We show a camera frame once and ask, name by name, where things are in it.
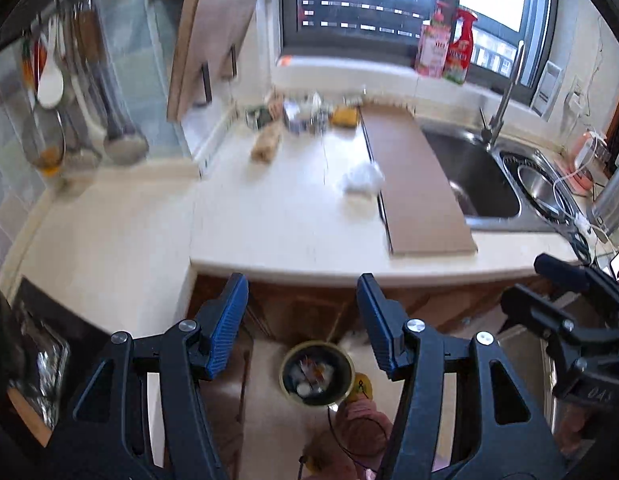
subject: floor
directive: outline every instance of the floor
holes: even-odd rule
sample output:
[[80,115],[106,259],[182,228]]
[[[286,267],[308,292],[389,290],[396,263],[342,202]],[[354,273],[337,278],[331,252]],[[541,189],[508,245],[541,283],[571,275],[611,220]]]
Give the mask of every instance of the floor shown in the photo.
[[[388,380],[379,370],[371,347],[360,336],[345,338],[341,347],[349,353],[356,370],[371,379],[378,409],[394,420],[403,383]],[[314,434],[328,427],[324,408],[301,406],[281,392],[277,373],[287,350],[284,345],[270,341],[254,342],[246,392],[240,480],[296,478],[303,447]],[[443,462],[448,462],[454,424],[455,380],[453,375],[446,375],[445,379],[437,454]]]

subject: ridged blue pad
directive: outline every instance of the ridged blue pad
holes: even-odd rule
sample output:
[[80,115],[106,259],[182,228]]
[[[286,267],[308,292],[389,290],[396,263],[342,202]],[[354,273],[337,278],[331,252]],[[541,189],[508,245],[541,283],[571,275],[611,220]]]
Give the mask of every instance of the ridged blue pad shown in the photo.
[[369,342],[379,368],[392,377],[403,364],[403,325],[409,319],[398,301],[387,300],[371,274],[363,274],[356,287],[358,303]]
[[216,300],[206,301],[196,316],[201,326],[202,346],[207,347],[209,359],[206,372],[213,379],[225,369],[234,346],[238,327],[250,293],[243,274],[232,274]]

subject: kitchen sink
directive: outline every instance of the kitchen sink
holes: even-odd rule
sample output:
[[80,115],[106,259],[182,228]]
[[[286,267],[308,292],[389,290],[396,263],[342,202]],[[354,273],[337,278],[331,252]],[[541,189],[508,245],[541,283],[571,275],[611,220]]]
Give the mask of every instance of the kitchen sink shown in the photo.
[[[505,137],[499,137],[488,149],[481,141],[480,130],[423,118],[419,118],[419,125],[472,230],[565,235],[574,231],[569,222],[556,224],[546,219],[518,183],[512,156],[540,168],[552,182],[558,179],[558,173],[539,150]],[[571,212],[578,211],[563,182],[557,190]]]

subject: silver screw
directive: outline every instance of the silver screw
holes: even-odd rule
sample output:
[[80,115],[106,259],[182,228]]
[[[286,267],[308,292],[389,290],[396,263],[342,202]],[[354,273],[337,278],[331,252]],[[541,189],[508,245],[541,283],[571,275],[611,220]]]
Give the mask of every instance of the silver screw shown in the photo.
[[425,330],[425,321],[421,319],[410,319],[407,322],[407,328],[412,332],[423,332],[423,330]]
[[112,334],[111,341],[115,345],[120,345],[122,343],[125,343],[125,341],[127,341],[127,333],[126,332],[114,332]]
[[489,332],[478,332],[476,341],[481,343],[481,345],[490,346],[494,342],[494,336]]
[[577,370],[584,372],[587,368],[587,361],[582,357],[579,357],[576,361],[574,361],[574,367],[576,367]]
[[181,332],[192,332],[196,328],[196,322],[193,319],[184,319],[178,324],[178,329]]

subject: hanging cutting board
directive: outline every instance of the hanging cutting board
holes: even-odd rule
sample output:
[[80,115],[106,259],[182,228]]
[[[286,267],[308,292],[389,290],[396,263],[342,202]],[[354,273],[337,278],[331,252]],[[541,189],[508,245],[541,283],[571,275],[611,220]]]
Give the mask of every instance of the hanging cutting board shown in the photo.
[[475,253],[443,168],[416,120],[405,108],[361,108],[371,156],[385,175],[381,190],[394,254]]
[[211,83],[238,56],[256,0],[184,0],[172,62],[168,120],[180,121],[194,102],[211,101]]

